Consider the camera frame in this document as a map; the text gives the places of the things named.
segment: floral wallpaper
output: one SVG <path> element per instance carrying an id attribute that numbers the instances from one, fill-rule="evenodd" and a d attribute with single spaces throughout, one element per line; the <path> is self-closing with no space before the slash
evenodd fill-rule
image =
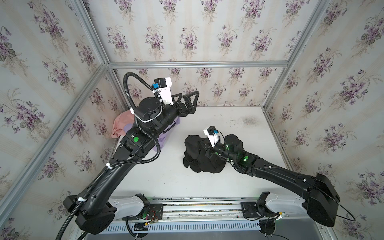
<path id="1" fill-rule="evenodd" d="M 356 217 L 340 240 L 384 234 L 383 28 L 382 1 L 332 0 L 267 110 L 296 171 L 328 176 Z"/>
<path id="2" fill-rule="evenodd" d="M 68 1 L 3 0 L 0 20 L 2 198 L 100 63 Z"/>
<path id="3" fill-rule="evenodd" d="M 198 90 L 198 106 L 260 106 L 267 98 L 281 68 L 163 68 L 118 69 L 122 84 L 126 72 L 138 74 L 147 83 L 171 77 L 171 93 L 187 94 Z M 135 104 L 153 93 L 133 77 L 128 87 Z"/>
<path id="4" fill-rule="evenodd" d="M 83 2 L 111 61 L 252 61 L 288 59 L 318 0 Z"/>
<path id="5" fill-rule="evenodd" d="M 116 142 L 110 134 L 113 121 L 122 112 L 116 100 L 108 79 L 102 78 L 12 213 L 1 240 L 56 237 L 68 215 L 63 200 L 82 191 L 109 160 Z M 75 226 L 72 221 L 63 239 Z"/>

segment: black cable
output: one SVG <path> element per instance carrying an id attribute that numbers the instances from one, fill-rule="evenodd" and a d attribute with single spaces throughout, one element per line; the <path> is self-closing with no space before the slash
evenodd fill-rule
<path id="1" fill-rule="evenodd" d="M 128 219 L 126 218 L 125 219 L 125 225 L 127 226 L 127 230 L 129 232 L 129 234 L 134 237 L 136 239 L 136 235 L 132 232 L 131 228 L 129 227 L 129 224 L 128 224 Z M 143 238 L 147 235 L 147 233 L 137 233 L 137 237 L 138 238 Z"/>
<path id="2" fill-rule="evenodd" d="M 248 218 L 246 218 L 246 217 L 244 217 L 244 218 L 247 219 L 248 221 L 256 221 L 256 220 L 259 220 L 259 219 L 262 218 L 262 217 L 259 217 L 259 218 L 253 219 L 253 220 L 250 220 L 250 219 L 248 219 Z"/>
<path id="3" fill-rule="evenodd" d="M 327 195 L 330 199 L 332 199 L 335 203 L 337 203 L 340 207 L 342 207 L 349 215 L 351 215 L 353 219 L 349 219 L 349 218 L 346 218 L 346 217 L 342 217 L 342 216 L 336 215 L 337 217 L 341 217 L 341 218 L 344 218 L 346 220 L 353 221 L 353 222 L 356 221 L 355 216 L 350 211 L 348 211 L 345 207 L 343 207 L 343 205 L 341 205 L 339 202 L 337 202 L 333 197 L 329 196 L 326 192 L 324 192 L 320 188 L 316 187 L 315 185 L 313 185 L 311 183 L 308 183 L 308 184 L 311 185 L 312 187 L 316 188 L 317 190 L 319 190 L 322 194 Z"/>
<path id="4" fill-rule="evenodd" d="M 285 239 L 289 240 L 288 238 L 286 238 L 284 236 L 281 236 L 281 235 L 278 235 L 278 234 L 272 234 L 272 236 L 279 236 L 279 237 L 282 237 L 282 238 L 285 238 Z"/>
<path id="5" fill-rule="evenodd" d="M 85 238 L 85 235 L 87 234 L 88 232 L 83 232 L 77 240 L 82 240 L 83 238 Z"/>

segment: black cloth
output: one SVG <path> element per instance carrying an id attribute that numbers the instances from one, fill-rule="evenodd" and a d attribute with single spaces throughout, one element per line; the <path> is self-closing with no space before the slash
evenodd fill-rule
<path id="1" fill-rule="evenodd" d="M 205 156 L 205 147 L 210 145 L 208 138 L 198 135 L 189 135 L 185 141 L 184 167 L 190 167 L 194 172 L 218 173 L 225 167 L 226 161 L 213 154 L 210 158 Z"/>

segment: aluminum frame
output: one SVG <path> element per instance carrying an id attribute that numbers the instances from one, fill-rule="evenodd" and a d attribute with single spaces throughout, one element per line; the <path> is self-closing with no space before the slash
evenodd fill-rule
<path id="1" fill-rule="evenodd" d="M 4 225 L 4 223 L 8 220 L 9 215 L 19 204 L 24 194 L 33 183 L 33 180 L 37 177 L 45 162 L 51 156 L 52 151 L 63 138 L 68 126 L 77 116 L 78 111 L 85 104 L 88 96 L 92 93 L 106 71 L 106 64 L 101 64 L 91 79 L 88 81 L 88 83 L 85 85 L 85 87 L 81 90 L 76 99 L 73 101 L 71 106 L 68 108 L 67 112 L 60 119 L 49 137 L 35 153 L 33 158 L 29 161 L 18 178 L 13 182 L 11 188 L 0 202 L 0 226 Z"/>
<path id="2" fill-rule="evenodd" d="M 110 62 L 109 68 L 264 68 L 287 67 L 288 61 L 190 61 L 190 62 Z"/>
<path id="3" fill-rule="evenodd" d="M 289 64 L 283 70 L 282 74 L 276 80 L 274 86 L 268 94 L 265 104 L 263 105 L 264 108 L 269 109 L 272 106 L 273 100 L 276 98 L 281 87 L 283 86 L 283 83 L 287 78 L 288 73 L 290 73 L 293 69 L 295 63 L 299 59 L 300 54 L 304 51 L 306 44 L 311 38 L 312 33 L 317 29 L 318 25 L 320 24 L 321 19 L 323 18 L 330 1 L 331 0 L 319 0 L 317 2 L 307 24 L 305 25 L 299 39 L 297 40 L 295 46 L 292 49 L 290 56 L 288 57 Z"/>

